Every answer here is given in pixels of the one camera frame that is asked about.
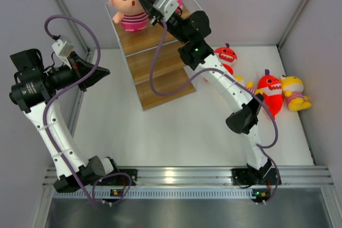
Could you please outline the yellow plush toy striped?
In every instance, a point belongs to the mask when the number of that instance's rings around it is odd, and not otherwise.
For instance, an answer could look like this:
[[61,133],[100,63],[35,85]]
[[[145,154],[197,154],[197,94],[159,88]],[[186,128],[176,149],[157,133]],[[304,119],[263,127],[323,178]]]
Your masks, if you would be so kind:
[[257,94],[261,94],[262,95],[263,94],[263,90],[262,89],[254,88],[252,81],[245,82],[245,80],[241,76],[234,76],[234,78],[237,80],[238,83],[243,85],[245,88],[248,89],[248,91],[250,91],[254,95],[257,95]]

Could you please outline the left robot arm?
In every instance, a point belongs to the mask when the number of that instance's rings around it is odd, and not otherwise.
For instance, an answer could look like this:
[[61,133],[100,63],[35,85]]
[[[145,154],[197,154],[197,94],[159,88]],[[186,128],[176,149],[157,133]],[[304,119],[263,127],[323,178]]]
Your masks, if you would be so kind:
[[58,92],[64,93],[76,82],[80,90],[86,91],[110,71],[83,60],[74,51],[67,57],[67,64],[60,67],[44,68],[38,49],[12,54],[10,59],[17,72],[9,97],[37,129],[50,152],[57,173],[55,190],[72,193],[101,178],[109,185],[117,184],[121,172],[111,157],[87,158],[78,149],[57,97]]

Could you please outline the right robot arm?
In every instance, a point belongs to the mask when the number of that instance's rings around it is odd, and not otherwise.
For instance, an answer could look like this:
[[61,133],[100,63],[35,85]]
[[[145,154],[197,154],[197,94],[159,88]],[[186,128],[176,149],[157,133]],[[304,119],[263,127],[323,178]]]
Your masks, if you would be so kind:
[[232,114],[226,119],[228,128],[245,138],[247,167],[242,177],[246,184],[261,184],[275,168],[264,152],[258,130],[258,113],[265,108],[262,94],[255,95],[241,85],[223,66],[205,37],[211,33],[209,18],[204,11],[195,11],[187,18],[178,14],[176,0],[138,0],[152,25],[159,24],[182,47],[178,53],[182,62],[194,71],[193,79],[201,75],[225,97]]

